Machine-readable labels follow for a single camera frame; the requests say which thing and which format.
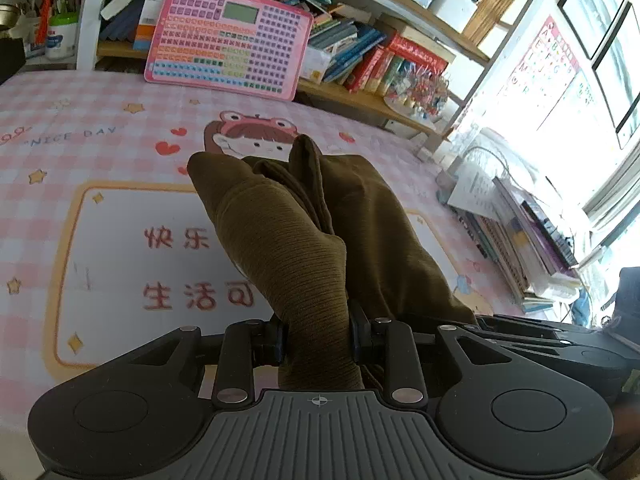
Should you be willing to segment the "brown corduroy pants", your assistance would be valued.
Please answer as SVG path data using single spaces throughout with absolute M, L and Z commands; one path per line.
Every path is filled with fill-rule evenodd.
M 222 247 L 285 326 L 282 389 L 378 381 L 376 366 L 349 354 L 351 307 L 419 333 L 474 322 L 367 159 L 323 154 L 299 136 L 283 162 L 199 152 L 186 168 Z

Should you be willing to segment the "stack of papers books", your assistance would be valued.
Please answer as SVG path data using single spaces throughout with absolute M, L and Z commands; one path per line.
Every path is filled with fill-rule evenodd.
M 495 263 L 524 312 L 570 306 L 579 298 L 572 248 L 529 192 L 469 167 L 452 178 L 445 204 Z

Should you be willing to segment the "pink checkered table mat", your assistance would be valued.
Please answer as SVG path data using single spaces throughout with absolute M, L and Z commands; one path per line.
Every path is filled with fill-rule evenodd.
M 285 157 L 268 127 L 326 154 L 358 154 L 408 212 L 449 288 L 477 310 L 518 314 L 497 268 L 436 197 L 437 167 L 398 136 L 302 104 L 149 84 L 139 75 L 22 73 L 1 88 L 1 473 L 40 474 L 26 434 L 44 392 L 183 325 L 206 334 L 268 318 L 220 247 L 186 175 L 205 127 L 259 125 L 232 155 Z

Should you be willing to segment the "red thick dictionary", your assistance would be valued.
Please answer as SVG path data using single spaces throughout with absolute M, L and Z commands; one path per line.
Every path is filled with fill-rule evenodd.
M 426 67 L 437 76 L 440 76 L 449 64 L 444 58 L 398 34 L 390 37 L 387 47 L 402 58 Z

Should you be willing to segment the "pink learning tablet toy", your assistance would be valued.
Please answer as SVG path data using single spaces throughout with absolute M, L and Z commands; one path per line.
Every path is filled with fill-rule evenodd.
M 144 79 L 291 101 L 313 21 L 273 0 L 165 0 Z

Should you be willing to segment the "white jar green lid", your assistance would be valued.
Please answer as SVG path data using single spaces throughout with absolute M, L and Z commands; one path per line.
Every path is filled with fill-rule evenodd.
M 62 60 L 75 54 L 79 14 L 55 14 L 49 20 L 44 55 L 49 60 Z

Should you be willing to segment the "red glue bottle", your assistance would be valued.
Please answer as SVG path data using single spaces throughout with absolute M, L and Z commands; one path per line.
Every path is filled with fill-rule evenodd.
M 51 2 L 52 0 L 42 0 L 42 6 L 40 6 L 40 21 L 35 36 L 35 43 L 37 46 L 43 46 L 46 43 Z

